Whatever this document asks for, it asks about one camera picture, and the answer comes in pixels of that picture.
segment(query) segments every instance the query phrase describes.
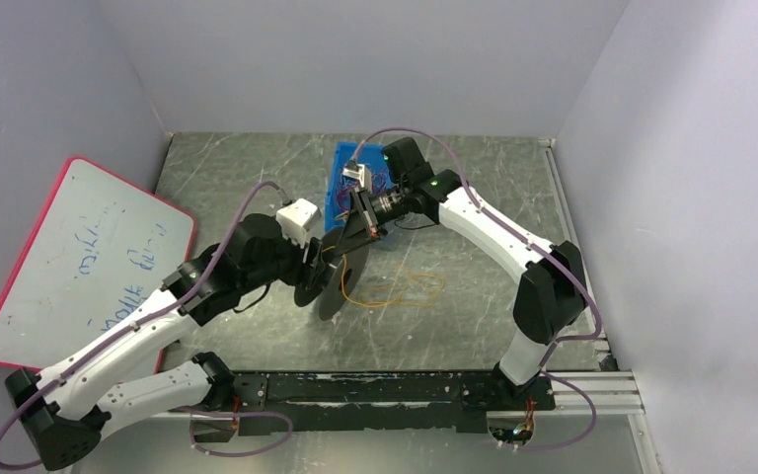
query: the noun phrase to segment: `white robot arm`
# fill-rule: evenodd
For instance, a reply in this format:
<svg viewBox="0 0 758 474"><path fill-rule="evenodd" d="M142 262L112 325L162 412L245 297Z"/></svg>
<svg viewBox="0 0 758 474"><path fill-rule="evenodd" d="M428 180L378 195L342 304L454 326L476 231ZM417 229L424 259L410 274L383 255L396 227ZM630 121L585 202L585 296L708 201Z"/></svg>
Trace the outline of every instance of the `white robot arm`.
<svg viewBox="0 0 758 474"><path fill-rule="evenodd" d="M236 307L242 296L256 288L280 280L295 286L295 301L304 305L326 286L338 287L338 280L329 279L332 259L369 245L384 232L383 224L409 212L422 213L463 235L517 284L516 333L493 374L502 377L515 393L528 386L558 332L573 322L585 302L556 269L529 245L493 224L479 206L495 213L528 241L550 249L554 258L584 282L578 250L569 242L553 245L533 235L480 197L473 205L457 175L448 170L435 175L412 139L398 140L383 151L396 186L377 195L364 188L350 191L350 211L343 231L336 234L332 252L325 253L326 244L309 237L320 213L304 199L279 210L276 216L250 214L237 226L208 279L201 281L201 276L216 245L182 263L136 311L80 352L38 374L25 369L11 374L6 385L17 407L42 387L53 387L22 417L44 466L55 470L73 464L102 439L157 413L190 405L219 410L232 403L234 375L213 353L196 355L151 377L119 381L144 357ZM144 315L179 302L197 285L195 296L176 310L142 322ZM67 379L61 378L75 360L94 352Z"/></svg>

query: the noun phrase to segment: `white wall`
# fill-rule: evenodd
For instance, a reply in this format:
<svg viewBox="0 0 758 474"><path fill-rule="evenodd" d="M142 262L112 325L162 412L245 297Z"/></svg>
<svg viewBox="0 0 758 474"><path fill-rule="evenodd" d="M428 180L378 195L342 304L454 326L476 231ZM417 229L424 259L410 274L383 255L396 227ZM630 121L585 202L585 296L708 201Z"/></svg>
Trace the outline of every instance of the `white wall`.
<svg viewBox="0 0 758 474"><path fill-rule="evenodd" d="M65 160L154 186L166 137L93 0L0 2L0 291ZM0 425L11 413L0 368ZM21 427L2 458L36 455Z"/></svg>
<svg viewBox="0 0 758 474"><path fill-rule="evenodd" d="M632 0L558 137L667 472L758 472L758 1Z"/></svg>
<svg viewBox="0 0 758 474"><path fill-rule="evenodd" d="M100 0L173 131L554 136L627 0Z"/></svg>

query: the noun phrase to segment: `scratched metal surface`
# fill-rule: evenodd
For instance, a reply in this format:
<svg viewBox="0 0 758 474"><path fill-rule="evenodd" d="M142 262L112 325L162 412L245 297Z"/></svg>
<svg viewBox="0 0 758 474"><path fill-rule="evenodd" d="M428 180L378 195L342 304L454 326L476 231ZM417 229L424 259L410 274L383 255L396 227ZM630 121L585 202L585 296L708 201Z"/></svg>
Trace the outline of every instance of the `scratched metal surface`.
<svg viewBox="0 0 758 474"><path fill-rule="evenodd" d="M366 430L297 433L272 452L244 458L205 456L190 449L187 420L150 419L105 439L72 474L121 472L270 474L468 474L470 472L641 473L628 419L600 416L591 436L564 449L513 452L486 434L454 430ZM560 442L585 428L588 417L538 417L536 445ZM282 436L234 436L205 446L248 451Z"/></svg>
<svg viewBox="0 0 758 474"><path fill-rule="evenodd" d="M260 179L274 180L294 197L323 208L330 167L340 140L359 135L284 133L180 133L170 147L157 194L191 212L196 253L219 241L246 192ZM564 239L544 153L536 139L449 136L466 163L470 182L490 203L531 232ZM453 167L436 145L418 140L435 170ZM276 195L266 191L252 212L273 213ZM410 226L425 224L416 218ZM323 232L318 225L316 235ZM482 250L454 232L432 227L393 229L371 247L359 288L404 280L406 270L445 278L434 305L366 309L348 304L335 322L319 321L312 306L297 308L292 288L275 284L252 310L224 313L171 348L165 367L201 351L215 351L233 369L385 370L490 368L515 332L515 285ZM412 285L406 298L428 301L434 285ZM365 298L384 299L389 290ZM250 295L245 301L252 301ZM588 332L584 315L567 329ZM596 369L592 345L568 343L551 369Z"/></svg>

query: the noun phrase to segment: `purple cable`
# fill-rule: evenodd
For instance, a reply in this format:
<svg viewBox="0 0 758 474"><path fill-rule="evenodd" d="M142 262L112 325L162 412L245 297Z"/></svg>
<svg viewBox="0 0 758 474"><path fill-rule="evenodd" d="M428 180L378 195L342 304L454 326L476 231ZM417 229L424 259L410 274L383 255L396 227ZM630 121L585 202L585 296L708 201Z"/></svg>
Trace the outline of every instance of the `purple cable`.
<svg viewBox="0 0 758 474"><path fill-rule="evenodd" d="M367 135L363 140L361 140L358 143L358 146L355 147L355 150L353 151L352 158L350 158L353 161L358 161L358 156L361 154L362 148L364 148L364 145L367 144L367 142L373 138L375 138L378 135L381 135L382 133L387 133L389 131L404 131L408 133L415 133L417 135L422 135L426 138L429 138L430 140L436 142L438 145L440 145L446 153L449 154L449 156L452 158L452 161L455 163L455 167L457 168L458 176L460 177L460 183L461 186L463 186L464 191L466 191L466 196L469 197L469 200L475 205L475 207L486 217L488 217L490 220L498 224L501 228L509 232L510 235L515 237L519 240L522 244L524 244L527 248L533 250L534 252L541 255L543 258L545 258L548 262L550 262L554 267L556 267L557 270L559 270L567 279L570 281L570 283L579 291L579 294L582 295L582 298L585 299L585 302L588 304L588 307L591 309L591 314L594 317L594 331L590 334L579 334L575 336L560 336L556 338L553 343L548 347L548 350L545 352L545 355L542 357L542 360L539 362L540 367L544 367L545 364L548 362L548 359L551 358L551 355L554 352L554 349L563 342L566 341L593 341L597 339L597 337L600 336L600 333L603 332L603 318L600 316L600 309L597 307L597 303L594 301L594 298L591 297L590 294L588 294L588 288L585 287L584 284L582 284L581 281L579 281L579 278L577 278L565 265L563 265L560 261L554 258L550 253L548 253L545 249L539 247L535 243L531 243L527 240L527 237L521 235L520 232L512 228L509 224L501 220L497 215L495 215L492 211L487 209L486 207L483 207L481 205L481 202L478 200L478 197L475 196L475 193L472 192L472 190L469 188L469 181L466 179L466 174L464 174L463 171L463 162L460 160L460 158L457 156L457 153L443 140L440 138L437 138L436 136L432 135L431 133L418 130L416 128L410 128L406 126L392 126L388 128L382 128L381 130L374 131L373 133ZM570 382L567 382L565 380L562 380L556 376L550 375L549 372L542 370L543 374L546 374L551 377L552 380L557 380L558 382L567 385L568 387L572 388L576 393L581 395L587 402L588 406L591 408L591 422L588 424L588 428L579 434L578 436L575 436L572 439L569 439L568 441L564 441L557 444L551 444L549 446L534 446L534 449L528 449L528 450L536 450L536 451L543 451L548 449L558 449L560 447L569 446L571 444L574 444L575 442L581 441L583 438L588 436L588 434L591 433L592 430L594 430L594 426L597 424L597 410L594 408L593 402L591 402L591 398L588 396L587 393L580 390Z"/></svg>
<svg viewBox="0 0 758 474"><path fill-rule="evenodd" d="M554 444L543 444L541 446L533 446L533 445L518 446L518 450L520 451L537 451L538 452L538 451L553 451L555 449L562 449L563 447L568 447L572 444L577 444L578 442L582 441L583 439L585 439L586 436L590 435L591 432L594 431L594 427L597 426L597 407L594 406L594 402L591 401L591 397L589 397L588 394L585 393L585 391L583 391L576 385L568 382L567 380L557 377L551 372L542 370L541 373L542 375L545 375L551 380L562 383L562 385L570 388L571 390L573 390L574 392L582 396L582 398L584 398L585 401L588 403L588 408L591 409L591 421L588 422L588 426L585 427L585 430L583 430L582 433L572 437L571 439L568 439L562 442L556 442Z"/></svg>
<svg viewBox="0 0 758 474"><path fill-rule="evenodd" d="M210 449L205 449L204 447L201 446L201 444L196 442L195 436L193 435L193 423L190 423L190 428L189 428L190 447L197 450L198 452L202 452L210 456L248 457L248 456L254 456L257 454L263 454L264 452L271 451L272 449L275 449L276 447L285 443L289 439L289 437L292 436L292 433L294 433L294 429L295 429L294 425L292 424L292 420L289 417L283 415L282 413L277 413L277 412L214 413L214 412L203 412L201 410L196 410L191 407L181 407L178 410L181 412L190 413L191 415L199 415L202 417L218 418L218 419L223 419L223 420L238 420L238 419L243 419L243 418L279 418L281 420L284 420L286 422L286 425L288 426L288 429L286 430L286 434L284 434L281 439L278 439L277 441L273 442L272 444L269 444L268 446L264 446L259 449L253 449L251 451L245 451L245 452L221 452L221 451L211 451Z"/></svg>
<svg viewBox="0 0 758 474"><path fill-rule="evenodd" d="M225 236L222 238L222 241L219 243L219 246L216 248L216 250L213 252L213 255L210 257L210 262L208 262L207 267L204 269L204 272L201 274L201 278L193 285L193 287L187 293L185 293L181 298L179 298L174 303L162 309L159 309L158 311L155 311L154 313L147 314L146 316L137 320L138 326L143 326L154 319L160 318L168 314L169 312L178 309L179 307L181 307L183 304L188 302L191 298L193 298L196 295L196 293L199 291L199 289L204 284L204 282L210 277L210 274L213 273L213 269L216 267L216 262L225 252L225 248L228 246L228 242L231 240L231 236L233 236L234 234L234 229L237 227L237 224L243 218L243 214L245 214L246 210L248 209L248 206L251 204L252 199L262 188L266 188L266 187L273 188L278 193L280 193L280 197L283 199L284 204L291 201L286 191L284 191L283 188L281 188L275 182L263 181L263 182L257 183L251 189L251 191L246 195L245 199L243 199L242 204L237 209L237 212L234 214L234 218L231 221L231 225L228 226L228 230L225 232ZM10 427L12 427L13 424L16 423L17 420L19 420L19 418L28 410L28 408L30 408L30 406L36 400L50 393L50 391L53 390L57 382L59 382L60 384L66 383L65 380L67 380L83 365L88 363L89 360L93 359L98 354L101 354L103 351L108 349L109 346L117 342L120 338L128 334L130 331L132 331L132 327L126 326L122 328L120 331L115 332L114 334L109 336L108 339L104 340L100 344L97 344L96 347L94 347L93 349L85 353L82 357L80 357L73 364L71 364L71 366L63 370L62 373L59 374L58 380L56 379L51 380L46 385L44 385L42 389L40 389L37 393L33 394L30 398L28 398L28 400L25 401L25 403L23 403L22 405L20 405L19 408L17 408L16 411L13 413L13 415L10 416L7 422L1 427L0 443L1 443L1 440L4 438L4 435L7 433L7 430L9 430ZM30 469L32 467L39 466L40 464L41 464L41 460L36 460L36 461L24 463L24 464L7 464L0 460L0 469L6 470L6 471L20 471L23 469Z"/></svg>

